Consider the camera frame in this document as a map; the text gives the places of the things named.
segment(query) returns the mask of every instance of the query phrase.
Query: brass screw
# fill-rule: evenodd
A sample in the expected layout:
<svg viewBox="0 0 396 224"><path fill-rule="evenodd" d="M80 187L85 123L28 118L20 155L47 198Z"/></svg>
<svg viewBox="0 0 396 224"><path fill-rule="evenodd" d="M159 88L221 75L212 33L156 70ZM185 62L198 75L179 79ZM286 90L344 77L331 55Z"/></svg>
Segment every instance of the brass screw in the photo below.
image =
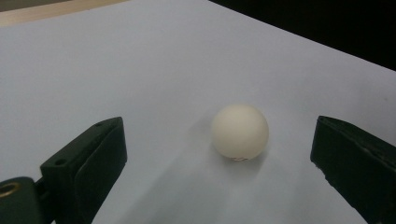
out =
<svg viewBox="0 0 396 224"><path fill-rule="evenodd" d="M8 195L14 193L18 189L20 189L21 185L17 182L12 182L5 184L0 187L0 198L7 197Z"/></svg>

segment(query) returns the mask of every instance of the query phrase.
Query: table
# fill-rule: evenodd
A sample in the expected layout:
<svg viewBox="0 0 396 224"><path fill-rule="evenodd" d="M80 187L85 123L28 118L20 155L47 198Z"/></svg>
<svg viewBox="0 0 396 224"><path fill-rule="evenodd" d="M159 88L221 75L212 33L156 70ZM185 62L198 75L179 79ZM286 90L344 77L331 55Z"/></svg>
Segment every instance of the table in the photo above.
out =
<svg viewBox="0 0 396 224"><path fill-rule="evenodd" d="M129 160L94 223L364 223L309 160L319 115L396 145L396 73L203 0L134 0L0 29L0 177L94 123ZM267 153L223 159L225 105L267 117Z"/></svg>

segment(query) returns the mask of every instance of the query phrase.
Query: ball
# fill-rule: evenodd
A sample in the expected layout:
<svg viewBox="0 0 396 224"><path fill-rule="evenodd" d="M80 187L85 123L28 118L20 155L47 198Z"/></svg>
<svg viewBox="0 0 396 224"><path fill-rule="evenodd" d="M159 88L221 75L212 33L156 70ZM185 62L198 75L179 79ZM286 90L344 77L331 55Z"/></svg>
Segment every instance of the ball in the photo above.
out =
<svg viewBox="0 0 396 224"><path fill-rule="evenodd" d="M228 105L212 120L212 144L219 154L235 161L250 160L268 142L267 121L251 105Z"/></svg>

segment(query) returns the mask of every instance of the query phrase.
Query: black plastic part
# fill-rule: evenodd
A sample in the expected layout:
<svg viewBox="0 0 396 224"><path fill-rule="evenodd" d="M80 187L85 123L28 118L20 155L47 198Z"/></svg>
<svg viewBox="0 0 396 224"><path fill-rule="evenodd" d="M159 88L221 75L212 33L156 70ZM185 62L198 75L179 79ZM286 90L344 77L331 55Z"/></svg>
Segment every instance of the black plastic part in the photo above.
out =
<svg viewBox="0 0 396 224"><path fill-rule="evenodd" d="M114 118L91 126L44 162L56 223L92 223L126 161L122 118Z"/></svg>
<svg viewBox="0 0 396 224"><path fill-rule="evenodd" d="M55 219L56 204L54 203L50 193L47 191L43 178L35 182L35 189L43 211L43 218L46 223L51 223Z"/></svg>
<svg viewBox="0 0 396 224"><path fill-rule="evenodd" d="M17 177L0 183L1 224L46 224L35 182Z"/></svg>
<svg viewBox="0 0 396 224"><path fill-rule="evenodd" d="M396 223L396 147L350 123L319 117L311 161L368 223Z"/></svg>

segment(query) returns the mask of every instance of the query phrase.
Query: white paper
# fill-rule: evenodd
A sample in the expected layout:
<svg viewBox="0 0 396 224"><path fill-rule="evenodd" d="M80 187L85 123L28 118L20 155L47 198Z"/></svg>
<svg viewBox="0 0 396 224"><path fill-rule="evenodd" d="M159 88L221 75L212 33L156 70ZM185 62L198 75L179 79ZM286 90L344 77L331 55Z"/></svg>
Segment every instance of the white paper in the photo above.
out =
<svg viewBox="0 0 396 224"><path fill-rule="evenodd" d="M396 145L396 73L208 1L134 0L0 29L0 180L94 123L129 160L94 223L365 223L309 160L319 115ZM268 153L223 159L210 122L257 106Z"/></svg>

